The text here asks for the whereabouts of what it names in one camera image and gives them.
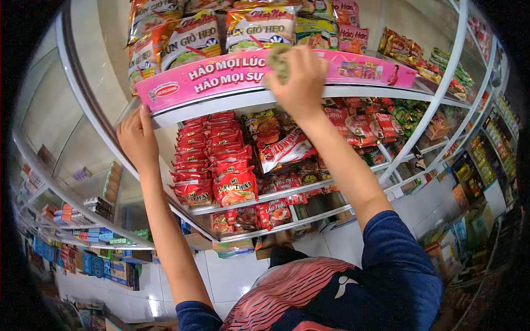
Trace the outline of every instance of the navy blue sleeve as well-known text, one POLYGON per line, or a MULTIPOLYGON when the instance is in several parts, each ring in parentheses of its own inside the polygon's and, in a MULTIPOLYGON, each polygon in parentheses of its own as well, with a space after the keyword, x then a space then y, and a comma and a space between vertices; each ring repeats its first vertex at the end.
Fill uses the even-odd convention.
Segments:
POLYGON ((179 331, 219 330, 223 321, 209 305, 198 301, 184 301, 176 307, 179 331))
POLYGON ((442 285, 427 253, 395 211, 383 211, 363 232, 363 273, 369 291, 404 329, 428 330, 438 311, 442 285))

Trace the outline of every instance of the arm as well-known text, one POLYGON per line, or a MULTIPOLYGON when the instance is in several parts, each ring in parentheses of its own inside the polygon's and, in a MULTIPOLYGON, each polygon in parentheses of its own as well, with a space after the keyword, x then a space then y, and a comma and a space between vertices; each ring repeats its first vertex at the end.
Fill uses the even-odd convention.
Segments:
POLYGON ((173 301, 199 301, 212 307, 190 247, 171 214, 158 163, 158 144, 147 106, 142 105, 118 125, 121 148, 140 175, 149 226, 167 275, 173 301))
POLYGON ((275 73, 268 74, 271 90, 319 151, 335 183, 355 210, 361 231, 364 231, 373 216, 392 210, 392 206, 370 168, 345 142, 322 110, 321 96, 328 63, 305 46, 293 47, 286 53, 286 58, 289 80, 282 85, 275 73))

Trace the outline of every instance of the white tile floor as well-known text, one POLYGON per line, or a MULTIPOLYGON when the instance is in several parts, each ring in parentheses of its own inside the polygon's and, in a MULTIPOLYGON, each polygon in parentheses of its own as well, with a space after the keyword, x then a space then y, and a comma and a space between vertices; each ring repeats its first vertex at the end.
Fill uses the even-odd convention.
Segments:
MULTIPOLYGON (((392 203, 411 232, 418 238, 440 219, 458 215, 451 194, 455 181, 446 176, 442 182, 429 183, 420 193, 392 203)), ((295 249, 309 256, 331 256, 361 265, 363 237, 357 223, 324 234, 314 232, 293 243, 295 249)), ((224 319, 237 300, 269 267, 268 260, 257 261, 254 254, 220 259, 212 251, 199 252, 195 261, 214 308, 224 319)), ((56 272, 59 293, 63 298, 99 299, 111 312, 127 323, 151 321, 157 317, 175 317, 175 305, 164 271, 158 264, 144 264, 140 291, 129 291, 110 280, 81 274, 56 272)))

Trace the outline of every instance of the pink advertisement sticker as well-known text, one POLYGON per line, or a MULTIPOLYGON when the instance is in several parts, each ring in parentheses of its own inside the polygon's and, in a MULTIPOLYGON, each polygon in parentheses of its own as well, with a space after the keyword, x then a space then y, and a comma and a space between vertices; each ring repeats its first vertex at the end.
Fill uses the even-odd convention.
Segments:
MULTIPOLYGON (((219 93, 259 87, 270 68, 268 50, 222 55, 189 63, 136 83, 152 113, 219 93)), ((410 88, 417 71, 354 53, 315 50, 330 63, 326 82, 410 88)))

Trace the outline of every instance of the hand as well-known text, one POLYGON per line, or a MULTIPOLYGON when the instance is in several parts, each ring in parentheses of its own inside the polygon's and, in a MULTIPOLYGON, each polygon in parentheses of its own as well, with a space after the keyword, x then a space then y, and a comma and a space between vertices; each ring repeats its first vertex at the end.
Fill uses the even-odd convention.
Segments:
POLYGON ((140 175, 160 173, 158 143, 149 117, 149 108, 143 104, 127 115, 118 125, 120 146, 140 175))
POLYGON ((307 45, 292 47, 281 56, 286 58, 289 67, 287 83, 282 85, 274 71, 267 73, 276 100, 297 122, 322 112, 321 97, 328 62, 307 45))

